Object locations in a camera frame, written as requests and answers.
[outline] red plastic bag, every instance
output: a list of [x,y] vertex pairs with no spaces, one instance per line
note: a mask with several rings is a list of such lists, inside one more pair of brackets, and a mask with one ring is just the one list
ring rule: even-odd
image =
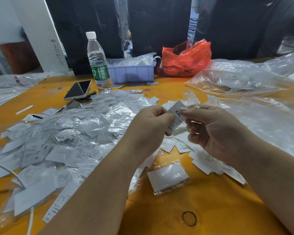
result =
[[188,40],[174,48],[162,49],[162,68],[157,74],[165,77],[193,77],[210,64],[210,42],[202,39],[192,47]]

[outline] person's right hand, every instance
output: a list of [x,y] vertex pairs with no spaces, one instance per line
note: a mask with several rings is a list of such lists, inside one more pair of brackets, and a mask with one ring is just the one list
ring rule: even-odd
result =
[[233,166],[248,142],[258,137],[222,108],[198,105],[198,109],[193,108],[194,106],[180,110],[187,117],[185,122],[190,133],[188,140],[199,144],[213,157]]

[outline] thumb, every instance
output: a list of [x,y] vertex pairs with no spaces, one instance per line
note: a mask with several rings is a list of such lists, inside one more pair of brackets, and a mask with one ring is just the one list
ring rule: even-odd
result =
[[209,124],[213,119],[213,110],[196,109],[196,108],[185,108],[180,109],[182,115],[187,118],[200,121],[204,124]]
[[175,116],[172,113],[164,113],[157,117],[159,123],[166,128],[175,121]]

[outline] purple plastic basket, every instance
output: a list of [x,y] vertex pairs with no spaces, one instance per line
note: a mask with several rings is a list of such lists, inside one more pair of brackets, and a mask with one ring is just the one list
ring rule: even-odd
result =
[[152,65],[120,66],[108,67],[109,75],[114,83],[126,82],[153,82],[154,67],[156,60]]

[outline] white post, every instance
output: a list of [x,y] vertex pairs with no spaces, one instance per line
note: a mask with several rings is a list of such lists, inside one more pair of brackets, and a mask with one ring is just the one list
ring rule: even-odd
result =
[[10,0],[44,72],[67,73],[60,39],[45,0]]

